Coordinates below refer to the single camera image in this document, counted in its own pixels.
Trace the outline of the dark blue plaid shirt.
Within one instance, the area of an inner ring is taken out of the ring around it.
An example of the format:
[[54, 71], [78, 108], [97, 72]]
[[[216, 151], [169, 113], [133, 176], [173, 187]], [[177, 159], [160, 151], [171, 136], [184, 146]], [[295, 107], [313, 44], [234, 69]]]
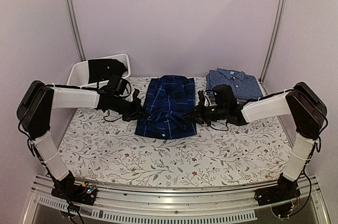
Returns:
[[137, 121], [135, 135], [162, 140], [197, 134], [196, 123], [186, 115], [195, 108], [195, 81], [185, 76], [151, 79], [144, 102], [149, 114]]

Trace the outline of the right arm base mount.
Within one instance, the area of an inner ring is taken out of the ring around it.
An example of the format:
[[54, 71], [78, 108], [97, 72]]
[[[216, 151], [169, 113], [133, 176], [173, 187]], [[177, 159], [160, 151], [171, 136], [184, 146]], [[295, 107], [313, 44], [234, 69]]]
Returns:
[[299, 203], [301, 195], [297, 182], [291, 184], [282, 183], [266, 188], [257, 189], [254, 199], [259, 206], [271, 205], [278, 203], [272, 207], [272, 213], [278, 218], [288, 218]]

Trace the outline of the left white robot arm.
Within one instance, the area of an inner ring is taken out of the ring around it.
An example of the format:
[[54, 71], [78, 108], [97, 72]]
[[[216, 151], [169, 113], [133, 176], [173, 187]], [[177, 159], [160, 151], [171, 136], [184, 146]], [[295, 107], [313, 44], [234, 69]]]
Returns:
[[119, 94], [112, 85], [100, 88], [69, 85], [44, 84], [39, 80], [31, 82], [16, 115], [18, 130], [27, 136], [34, 155], [45, 166], [50, 176], [57, 181], [58, 191], [68, 200], [75, 199], [78, 187], [66, 180], [71, 172], [63, 162], [54, 143], [50, 120], [55, 109], [97, 109], [111, 110], [121, 115], [125, 122], [148, 117], [138, 97], [139, 90], [132, 93], [132, 100]]

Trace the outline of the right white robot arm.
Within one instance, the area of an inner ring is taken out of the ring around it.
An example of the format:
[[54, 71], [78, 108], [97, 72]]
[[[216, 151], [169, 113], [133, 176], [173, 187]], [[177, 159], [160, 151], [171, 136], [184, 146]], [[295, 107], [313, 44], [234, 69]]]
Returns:
[[208, 126], [219, 120], [243, 126], [280, 116], [289, 116], [293, 121], [295, 140], [281, 174], [285, 180], [273, 190], [275, 199], [284, 201], [293, 193], [291, 182], [299, 178], [303, 168], [310, 162], [316, 141], [328, 125], [326, 105], [305, 82], [298, 82], [290, 89], [245, 102], [238, 102], [228, 85], [215, 87], [212, 92], [216, 104], [206, 106], [205, 96], [199, 91], [199, 103], [186, 114], [188, 120]]

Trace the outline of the white plastic bin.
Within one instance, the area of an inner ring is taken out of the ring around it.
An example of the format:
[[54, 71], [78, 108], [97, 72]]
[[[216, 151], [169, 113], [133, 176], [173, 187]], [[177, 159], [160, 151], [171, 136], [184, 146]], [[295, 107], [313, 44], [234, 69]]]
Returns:
[[[127, 72], [122, 75], [123, 79], [127, 79], [131, 75], [131, 67], [129, 62], [129, 56], [125, 53], [117, 54], [117, 55], [110, 55], [107, 57], [96, 58], [96, 59], [116, 59], [122, 62], [126, 68]], [[73, 65], [70, 74], [68, 76], [67, 85], [69, 86], [80, 86], [80, 87], [94, 87], [96, 86], [97, 82], [95, 83], [88, 83], [89, 79], [89, 69], [88, 69], [88, 60], [78, 62]], [[100, 85], [104, 85], [107, 83], [108, 80], [104, 80], [100, 82]]]

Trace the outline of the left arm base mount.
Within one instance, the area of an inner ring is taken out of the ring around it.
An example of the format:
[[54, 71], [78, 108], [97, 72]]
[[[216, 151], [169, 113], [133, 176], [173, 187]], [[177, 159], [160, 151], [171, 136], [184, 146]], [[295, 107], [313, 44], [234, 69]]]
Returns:
[[51, 195], [60, 199], [93, 206], [97, 197], [97, 186], [88, 182], [75, 184], [73, 180], [56, 181]]

